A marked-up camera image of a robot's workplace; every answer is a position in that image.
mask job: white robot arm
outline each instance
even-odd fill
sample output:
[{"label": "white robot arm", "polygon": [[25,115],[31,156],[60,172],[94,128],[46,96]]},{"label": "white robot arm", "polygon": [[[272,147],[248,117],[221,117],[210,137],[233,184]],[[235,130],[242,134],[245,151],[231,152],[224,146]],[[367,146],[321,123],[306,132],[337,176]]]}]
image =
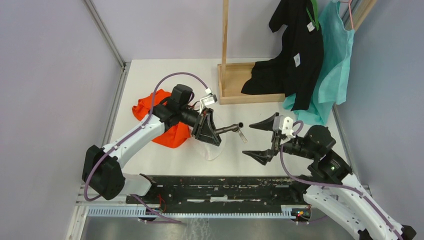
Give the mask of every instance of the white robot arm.
[{"label": "white robot arm", "polygon": [[[415,230],[401,225],[390,217],[365,191],[350,166],[333,150],[336,143],[327,127],[314,125],[304,137],[296,136],[290,117],[276,112],[270,118],[251,124],[254,129],[272,131],[272,148],[265,151],[243,151],[265,165],[280,153],[284,171],[295,182],[290,185],[295,198],[314,206],[339,223],[356,240],[411,240]],[[307,159],[312,176],[291,175],[283,160],[283,153]]]},{"label": "white robot arm", "polygon": [[191,126],[191,135],[202,142],[219,146],[220,134],[237,132],[245,140],[240,128],[242,123],[216,129],[211,108],[206,106],[217,101],[217,97],[207,88],[206,96],[200,99],[200,109],[194,110],[188,103],[193,90],[178,84],[171,96],[162,104],[154,106],[152,114],[147,115],[138,125],[121,138],[99,148],[91,146],[85,155],[82,180],[106,200],[118,194],[136,194],[144,196],[152,186],[152,180],[143,174],[122,173],[122,168],[141,148],[154,138],[166,132],[172,126],[182,122]]}]

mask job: white table surface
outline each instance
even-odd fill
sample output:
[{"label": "white table surface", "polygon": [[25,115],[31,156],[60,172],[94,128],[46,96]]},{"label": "white table surface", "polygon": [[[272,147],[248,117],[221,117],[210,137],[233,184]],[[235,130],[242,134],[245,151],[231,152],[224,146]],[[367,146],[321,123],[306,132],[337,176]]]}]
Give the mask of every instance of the white table surface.
[{"label": "white table surface", "polygon": [[[242,63],[260,60],[263,58],[228,59],[227,62]],[[220,59],[133,60],[120,101],[111,141],[118,139],[138,124],[133,115],[132,106],[137,105],[138,99],[148,96],[158,81],[168,74],[175,72],[195,74],[218,96],[217,64],[220,62]],[[176,84],[191,87],[195,93],[195,101],[205,95],[204,87],[196,79],[186,75],[173,76],[163,82],[160,88],[171,92]],[[193,150],[193,144],[188,142],[174,149],[150,142],[129,160],[123,168],[123,172],[173,176],[286,176],[278,155],[266,166],[263,166],[253,158],[242,154],[243,150],[263,151],[271,147],[272,133],[251,129],[248,127],[249,124],[265,120],[275,112],[295,117],[292,112],[283,109],[281,102],[229,105],[215,103],[210,107],[213,108],[214,115],[218,115],[226,126],[243,122],[242,132],[248,142],[243,143],[239,135],[234,132],[225,133],[226,141],[223,151],[212,161],[207,161],[200,153]],[[328,119],[327,126],[337,142],[333,150],[346,159],[333,113]],[[309,127],[309,125],[305,125],[299,135],[303,136]],[[289,154],[284,155],[284,160],[292,174],[310,175],[307,166],[312,162],[311,160]]]}]

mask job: red cloth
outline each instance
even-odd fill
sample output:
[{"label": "red cloth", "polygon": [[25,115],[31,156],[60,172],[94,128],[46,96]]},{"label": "red cloth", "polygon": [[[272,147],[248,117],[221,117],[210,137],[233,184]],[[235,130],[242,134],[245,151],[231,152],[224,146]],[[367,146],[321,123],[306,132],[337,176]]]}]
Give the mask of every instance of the red cloth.
[{"label": "red cloth", "polygon": [[[152,94],[148,97],[139,99],[138,105],[132,107],[132,113],[139,121],[149,114],[150,107],[152,106]],[[169,96],[171,96],[170,92],[159,89],[156,91],[156,95],[154,96],[154,105],[158,105],[164,98]],[[156,137],[152,141],[174,149],[183,144],[188,138],[190,138],[189,127],[184,123],[179,122],[177,125],[171,127],[168,131]]]}]

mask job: transparent plastic sheet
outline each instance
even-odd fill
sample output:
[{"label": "transparent plastic sheet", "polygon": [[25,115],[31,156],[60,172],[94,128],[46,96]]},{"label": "transparent plastic sheet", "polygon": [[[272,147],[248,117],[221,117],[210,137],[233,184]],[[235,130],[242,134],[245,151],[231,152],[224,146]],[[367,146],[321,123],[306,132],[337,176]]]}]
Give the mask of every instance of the transparent plastic sheet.
[{"label": "transparent plastic sheet", "polygon": [[[217,129],[223,128],[225,126],[224,121],[215,112],[213,113],[213,122],[215,123],[215,127]],[[194,151],[197,152],[201,158],[207,161],[212,161],[223,152],[227,142],[227,133],[221,134],[219,137],[222,140],[219,146],[196,140],[194,137],[187,139],[186,143],[190,148],[194,149]]]}]

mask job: black t-shirt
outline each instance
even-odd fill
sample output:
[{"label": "black t-shirt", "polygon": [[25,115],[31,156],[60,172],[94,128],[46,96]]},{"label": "black t-shirt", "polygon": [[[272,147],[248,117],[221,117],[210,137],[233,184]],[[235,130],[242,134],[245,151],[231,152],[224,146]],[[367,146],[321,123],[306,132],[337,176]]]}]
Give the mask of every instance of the black t-shirt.
[{"label": "black t-shirt", "polygon": [[294,110],[307,110],[324,59],[321,27],[309,31],[314,18],[310,0],[281,0],[269,21],[273,33],[287,25],[282,35],[282,51],[268,61],[258,61],[241,92],[249,95],[296,94]]}]

